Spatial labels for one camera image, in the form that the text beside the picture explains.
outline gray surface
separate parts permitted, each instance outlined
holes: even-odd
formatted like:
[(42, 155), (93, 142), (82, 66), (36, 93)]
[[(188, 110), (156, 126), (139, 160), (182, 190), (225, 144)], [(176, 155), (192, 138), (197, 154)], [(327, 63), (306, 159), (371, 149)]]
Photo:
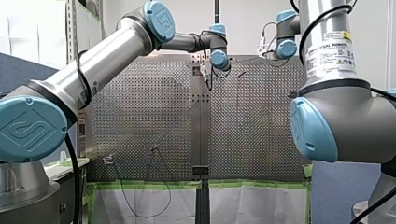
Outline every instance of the gray surface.
[(29, 79), (44, 80), (57, 71), (0, 53), (0, 92), (13, 91)]
[(355, 203), (368, 200), (379, 165), (314, 161), (312, 224), (347, 224)]
[(210, 178), (304, 179), (302, 165), (309, 161), (291, 139), (288, 97), (304, 84), (302, 69), (296, 58), (280, 68), (255, 60), (235, 63), (227, 78), (215, 79)]

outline metal pegboard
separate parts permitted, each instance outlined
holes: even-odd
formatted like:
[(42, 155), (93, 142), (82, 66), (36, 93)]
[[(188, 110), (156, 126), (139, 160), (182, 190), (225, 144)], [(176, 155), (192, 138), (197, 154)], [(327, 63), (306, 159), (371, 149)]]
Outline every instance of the metal pegboard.
[(110, 154), (124, 179), (191, 180), (190, 58), (140, 59), (93, 98), (90, 181), (119, 178)]
[(293, 144), (289, 124), (289, 94), (304, 85), (303, 68), (297, 59), (278, 68), (244, 59), (236, 57), (241, 63), (213, 84), (210, 178), (304, 179), (309, 161)]

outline green tape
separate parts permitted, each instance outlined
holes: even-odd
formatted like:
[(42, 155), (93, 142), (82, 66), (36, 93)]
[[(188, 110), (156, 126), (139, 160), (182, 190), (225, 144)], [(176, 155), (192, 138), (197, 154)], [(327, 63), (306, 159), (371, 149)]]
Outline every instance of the green tape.
[[(182, 181), (182, 182), (148, 182), (140, 180), (123, 180), (123, 189), (200, 189), (200, 181)], [(88, 188), (96, 190), (104, 189), (121, 189), (121, 182), (119, 180), (115, 182), (97, 182), (88, 183)]]
[(314, 172), (314, 165), (313, 164), (303, 165), (303, 169), (304, 169), (305, 178), (311, 178)]
[[(167, 183), (169, 189), (200, 189), (202, 187), (201, 181), (181, 181)], [(211, 189), (226, 189), (226, 188), (241, 188), (243, 186), (274, 188), (274, 189), (307, 189), (306, 191), (306, 224), (311, 223), (311, 182), (278, 182), (278, 181), (263, 181), (263, 180), (209, 180), (209, 187)], [(122, 181), (124, 189), (156, 189), (167, 190), (163, 182), (148, 182), (141, 180), (124, 180)], [(96, 194), (100, 190), (107, 189), (121, 189), (120, 181), (115, 182), (96, 182), (87, 184), (87, 195), (83, 202), (88, 206), (88, 224), (92, 224), (92, 208)]]
[(311, 224), (311, 196), (312, 196), (312, 185), (307, 186), (306, 191), (306, 224)]
[(309, 182), (277, 182), (264, 180), (209, 180), (211, 189), (240, 188), (242, 186), (273, 189), (307, 189)]

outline metal pole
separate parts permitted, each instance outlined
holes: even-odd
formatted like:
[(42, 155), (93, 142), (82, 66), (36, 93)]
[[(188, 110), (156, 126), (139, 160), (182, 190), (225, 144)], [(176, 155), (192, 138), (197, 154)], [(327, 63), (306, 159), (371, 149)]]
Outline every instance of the metal pole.
[(220, 23), (220, 0), (215, 0), (215, 23)]

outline sticker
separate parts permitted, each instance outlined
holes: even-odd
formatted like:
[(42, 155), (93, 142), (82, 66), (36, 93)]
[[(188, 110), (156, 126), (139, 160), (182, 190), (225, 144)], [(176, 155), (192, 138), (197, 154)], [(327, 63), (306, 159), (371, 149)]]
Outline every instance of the sticker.
[(332, 39), (305, 51), (308, 78), (324, 77), (334, 70), (355, 72), (352, 43), (346, 39)]
[(350, 37), (350, 33), (347, 31), (333, 31), (329, 33), (323, 34), (324, 40), (331, 40), (331, 39), (347, 39), (352, 41)]

